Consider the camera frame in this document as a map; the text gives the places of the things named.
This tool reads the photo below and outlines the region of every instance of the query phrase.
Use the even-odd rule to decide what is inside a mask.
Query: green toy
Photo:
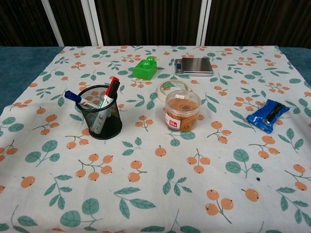
[[[150,80],[156,73],[156,61],[152,56],[147,57],[147,60],[142,60],[133,69],[133,77]]]

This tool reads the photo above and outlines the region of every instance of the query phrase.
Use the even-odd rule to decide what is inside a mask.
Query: pen holder
[[[108,86],[106,85],[91,86],[80,92],[79,96],[99,107],[107,88]],[[121,131],[122,122],[117,107],[117,97],[118,95],[116,94],[108,106],[100,109],[89,109],[76,103],[77,108],[81,110],[86,120],[92,137],[99,140],[110,139]]]

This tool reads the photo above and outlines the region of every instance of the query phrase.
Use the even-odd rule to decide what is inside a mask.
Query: kitchen scale
[[[208,58],[175,59],[177,76],[213,76],[213,69]]]

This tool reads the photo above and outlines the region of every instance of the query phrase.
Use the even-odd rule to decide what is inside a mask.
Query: masking tape
[[[172,87],[177,87],[178,89],[181,90],[188,90],[191,91],[191,87],[182,82],[182,81],[178,81],[178,80],[169,80],[166,81],[164,83],[162,83],[158,88],[157,88],[157,96],[159,97],[159,99],[163,102],[165,102],[166,96],[172,92],[171,88]]]

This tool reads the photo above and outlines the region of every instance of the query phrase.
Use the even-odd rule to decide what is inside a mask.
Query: blue wrapper
[[[258,109],[255,113],[248,115],[246,120],[265,132],[271,133],[276,120],[289,109],[289,107],[286,107],[279,102],[267,100],[262,108]]]

